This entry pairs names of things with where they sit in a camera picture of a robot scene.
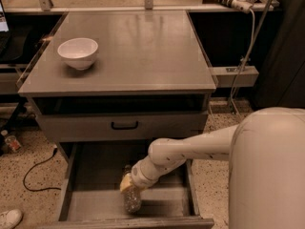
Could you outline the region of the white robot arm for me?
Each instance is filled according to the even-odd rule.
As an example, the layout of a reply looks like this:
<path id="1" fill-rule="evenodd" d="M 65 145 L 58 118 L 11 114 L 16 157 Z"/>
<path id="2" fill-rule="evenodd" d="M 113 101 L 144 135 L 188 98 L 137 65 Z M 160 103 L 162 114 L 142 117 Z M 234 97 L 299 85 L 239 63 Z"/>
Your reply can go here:
<path id="1" fill-rule="evenodd" d="M 139 194 L 188 159 L 229 162 L 229 229 L 305 229 L 305 110 L 272 107 L 184 139 L 158 138 L 122 177 Z"/>

